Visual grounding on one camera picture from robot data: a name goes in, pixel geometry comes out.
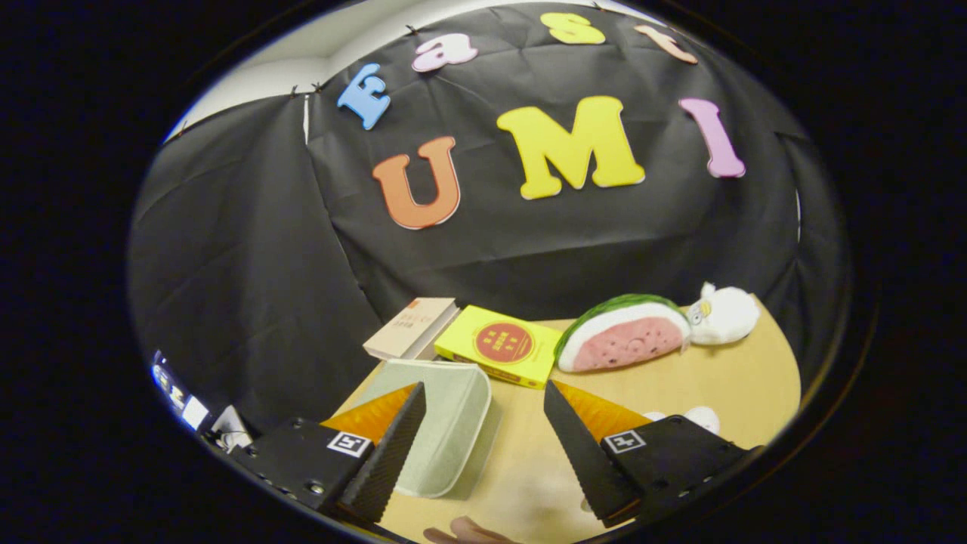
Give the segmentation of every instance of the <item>black cloth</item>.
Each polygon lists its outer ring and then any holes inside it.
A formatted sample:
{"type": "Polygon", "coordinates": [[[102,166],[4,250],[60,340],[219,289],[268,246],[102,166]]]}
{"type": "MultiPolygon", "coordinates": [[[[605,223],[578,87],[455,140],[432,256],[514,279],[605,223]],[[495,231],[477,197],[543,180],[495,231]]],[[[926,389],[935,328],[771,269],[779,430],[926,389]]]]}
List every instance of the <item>black cloth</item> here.
{"type": "Polygon", "coordinates": [[[544,319],[627,292],[689,304],[710,281],[763,300],[808,387],[849,281],[832,180],[800,124],[742,68],[656,26],[698,59],[684,63],[638,24],[649,23],[559,4],[474,11],[380,47],[311,93],[308,144],[302,95],[190,127],[163,147],[134,214],[131,297],[146,356],[161,348],[192,393],[266,430],[337,408],[375,363],[361,344],[415,296],[544,319]],[[540,21],[555,11],[586,17],[606,42],[559,42],[540,21]],[[456,32],[477,58],[411,68],[419,44],[456,32]],[[366,131],[337,99],[372,62],[392,102],[366,131]],[[521,197],[520,155],[497,117],[537,106],[570,131],[578,102],[600,95],[622,102],[645,180],[598,187],[592,158],[582,190],[521,197]],[[683,98],[719,107],[743,177],[709,173],[683,98]],[[400,227],[372,170],[409,155],[413,197],[432,201],[417,148],[439,136],[456,142],[460,204],[440,225],[400,227]]]}

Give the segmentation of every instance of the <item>white wall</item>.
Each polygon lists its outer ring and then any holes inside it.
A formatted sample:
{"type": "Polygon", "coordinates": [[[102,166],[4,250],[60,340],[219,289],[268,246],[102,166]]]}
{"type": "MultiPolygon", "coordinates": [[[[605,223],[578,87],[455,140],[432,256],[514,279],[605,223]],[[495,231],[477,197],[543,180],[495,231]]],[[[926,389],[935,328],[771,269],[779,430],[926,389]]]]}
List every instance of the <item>white wall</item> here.
{"type": "MultiPolygon", "coordinates": [[[[533,0],[366,0],[322,15],[266,46],[228,73],[192,105],[167,138],[228,107],[287,95],[293,85],[299,85],[298,92],[310,91],[313,83],[328,80],[358,58],[405,35],[408,24],[420,28],[481,8],[528,1],[533,0]]],[[[584,0],[552,1],[592,5],[591,1],[584,0]]],[[[610,11],[664,26],[617,2],[599,0],[598,4],[610,11]]]]}

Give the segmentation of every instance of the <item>yellow book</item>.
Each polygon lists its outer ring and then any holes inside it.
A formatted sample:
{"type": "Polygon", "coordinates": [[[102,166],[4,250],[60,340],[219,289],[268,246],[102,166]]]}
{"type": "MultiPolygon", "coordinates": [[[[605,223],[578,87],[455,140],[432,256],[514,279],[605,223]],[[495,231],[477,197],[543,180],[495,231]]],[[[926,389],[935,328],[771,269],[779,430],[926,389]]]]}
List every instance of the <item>yellow book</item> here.
{"type": "Polygon", "coordinates": [[[433,346],[443,357],[477,363],[495,378],[543,389],[554,366],[554,347],[562,334],[471,305],[460,312],[433,346]]]}

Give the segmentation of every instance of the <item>book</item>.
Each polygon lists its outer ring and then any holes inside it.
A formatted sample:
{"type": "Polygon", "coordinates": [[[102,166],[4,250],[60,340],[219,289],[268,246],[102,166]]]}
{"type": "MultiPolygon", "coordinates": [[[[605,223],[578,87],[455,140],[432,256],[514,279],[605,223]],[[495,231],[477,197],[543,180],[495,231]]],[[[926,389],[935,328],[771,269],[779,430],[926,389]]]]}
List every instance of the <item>book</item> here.
{"type": "Polygon", "coordinates": [[[559,330],[468,305],[436,340],[441,356],[477,363],[489,375],[543,389],[554,367],[559,330]]]}
{"type": "Polygon", "coordinates": [[[413,299],[363,344],[380,360],[432,359],[433,341],[459,313],[452,298],[413,299]]]}

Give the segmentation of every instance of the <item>pink letter i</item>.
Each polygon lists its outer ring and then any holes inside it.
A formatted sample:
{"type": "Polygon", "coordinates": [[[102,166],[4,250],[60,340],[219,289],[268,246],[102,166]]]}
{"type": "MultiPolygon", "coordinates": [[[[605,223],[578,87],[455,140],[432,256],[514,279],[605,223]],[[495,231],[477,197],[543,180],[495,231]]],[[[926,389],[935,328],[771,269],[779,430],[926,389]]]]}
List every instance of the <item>pink letter i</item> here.
{"type": "Polygon", "coordinates": [[[715,177],[742,177],[746,173],[746,165],[735,156],[732,142],[718,119],[718,106],[707,100],[685,98],[678,101],[682,107],[698,123],[698,130],[705,138],[705,145],[709,148],[709,173],[715,177]]]}

